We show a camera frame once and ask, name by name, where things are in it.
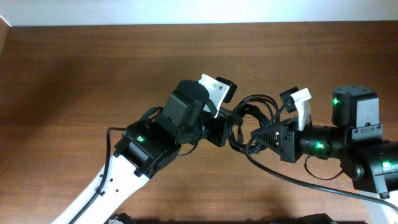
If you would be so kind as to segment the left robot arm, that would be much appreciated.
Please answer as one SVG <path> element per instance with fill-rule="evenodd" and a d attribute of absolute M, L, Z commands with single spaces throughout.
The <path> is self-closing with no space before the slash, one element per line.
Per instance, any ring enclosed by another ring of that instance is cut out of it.
<path fill-rule="evenodd" d="M 181 146 L 196 147 L 206 139 L 223 147 L 238 116 L 221 107 L 229 103 L 235 83 L 203 75 L 182 80 L 164 107 L 149 109 L 140 120 L 120 128 L 122 138 L 111 150 L 106 136 L 106 162 L 84 191 L 55 219 L 55 223 L 105 223 L 132 194 L 180 156 Z"/>

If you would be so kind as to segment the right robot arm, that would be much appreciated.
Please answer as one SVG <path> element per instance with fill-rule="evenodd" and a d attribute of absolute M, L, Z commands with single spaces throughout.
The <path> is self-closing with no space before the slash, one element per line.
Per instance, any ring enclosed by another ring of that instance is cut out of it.
<path fill-rule="evenodd" d="M 253 140 L 285 162 L 302 155 L 338 159 L 373 223 L 397 223 L 397 142 L 383 138 L 378 95 L 364 86 L 335 88 L 332 126 L 312 123 L 308 88 L 293 87 L 280 97 L 287 112 L 298 115 L 253 131 Z"/>

